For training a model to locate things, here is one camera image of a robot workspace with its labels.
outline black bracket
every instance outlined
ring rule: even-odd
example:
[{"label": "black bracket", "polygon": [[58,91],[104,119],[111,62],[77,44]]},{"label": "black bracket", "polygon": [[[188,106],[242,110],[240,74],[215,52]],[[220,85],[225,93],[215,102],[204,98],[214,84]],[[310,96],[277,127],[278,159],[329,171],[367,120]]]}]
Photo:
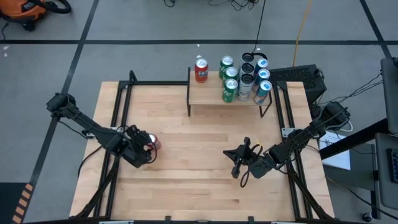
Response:
[{"label": "black bracket", "polygon": [[190,79],[191,79],[191,68],[188,67],[188,83],[187,83],[187,111],[188,111],[188,116],[191,116],[191,104],[189,103]]}]

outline orange vacuum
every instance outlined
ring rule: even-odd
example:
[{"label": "orange vacuum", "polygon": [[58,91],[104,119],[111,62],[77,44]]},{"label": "orange vacuum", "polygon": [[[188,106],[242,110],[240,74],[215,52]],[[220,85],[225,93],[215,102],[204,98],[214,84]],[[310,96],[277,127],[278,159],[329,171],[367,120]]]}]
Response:
[{"label": "orange vacuum", "polygon": [[45,0],[0,0],[0,17],[8,22],[16,22],[25,30],[35,29],[35,21],[44,16],[45,12],[51,11],[66,14],[71,11],[67,0],[59,0],[65,8],[58,8],[54,2]]}]

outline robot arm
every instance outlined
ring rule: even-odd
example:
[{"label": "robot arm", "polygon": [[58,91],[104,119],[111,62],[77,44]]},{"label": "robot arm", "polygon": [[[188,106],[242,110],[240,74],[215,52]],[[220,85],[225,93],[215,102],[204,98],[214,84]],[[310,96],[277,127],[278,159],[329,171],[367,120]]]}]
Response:
[{"label": "robot arm", "polygon": [[63,117],[72,119],[82,128],[93,133],[98,142],[112,155],[123,157],[134,167],[140,167],[151,160],[150,150],[144,150],[144,146],[150,143],[150,137],[136,126],[127,128],[127,135],[104,128],[82,113],[76,107],[75,98],[69,94],[56,93],[47,103],[47,110],[57,119]]}]

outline wooden table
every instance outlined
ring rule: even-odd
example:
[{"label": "wooden table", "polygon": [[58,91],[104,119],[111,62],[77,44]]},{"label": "wooden table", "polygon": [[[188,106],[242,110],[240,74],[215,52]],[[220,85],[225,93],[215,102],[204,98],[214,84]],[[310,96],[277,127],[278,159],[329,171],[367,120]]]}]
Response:
[{"label": "wooden table", "polygon": [[[94,120],[102,126],[111,123],[117,86],[117,82],[101,86]],[[288,88],[295,125],[304,128],[311,117],[303,85],[288,83]],[[256,221],[294,220],[286,175],[273,170],[261,179],[251,177],[242,189],[240,179],[231,176],[233,162],[222,153],[236,149],[245,136],[265,149],[280,143],[275,104],[263,118],[257,107],[233,105],[192,105],[188,117],[186,92],[186,86],[133,87],[127,124],[156,134],[162,149],[156,162],[139,169],[121,161],[112,219],[164,220],[171,215],[172,220],[246,221],[248,216]],[[283,98],[281,102],[285,113]],[[314,140],[309,145],[317,147]],[[89,140],[85,156],[97,147],[96,140]],[[77,214],[98,188],[104,152],[83,166],[70,215]],[[320,156],[308,148],[301,155],[309,191],[333,216]],[[304,217],[302,194],[297,192]],[[102,214],[107,197],[105,193]]]}]

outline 7up can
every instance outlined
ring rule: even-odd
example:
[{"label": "7up can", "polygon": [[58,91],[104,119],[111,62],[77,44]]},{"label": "7up can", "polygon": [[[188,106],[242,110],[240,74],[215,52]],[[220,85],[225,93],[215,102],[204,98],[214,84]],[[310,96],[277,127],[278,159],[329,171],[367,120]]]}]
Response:
[{"label": "7up can", "polygon": [[225,70],[225,74],[223,77],[223,86],[224,86],[225,80],[230,79],[230,78],[238,80],[238,70],[234,67],[229,67]]},{"label": "7up can", "polygon": [[231,103],[235,100],[238,92],[238,82],[233,79],[225,80],[223,90],[223,100],[225,103]]},{"label": "7up can", "polygon": [[225,76],[225,70],[232,66],[234,66],[234,59],[231,56],[224,56],[220,61],[220,69],[218,70],[219,78],[223,79]]}]

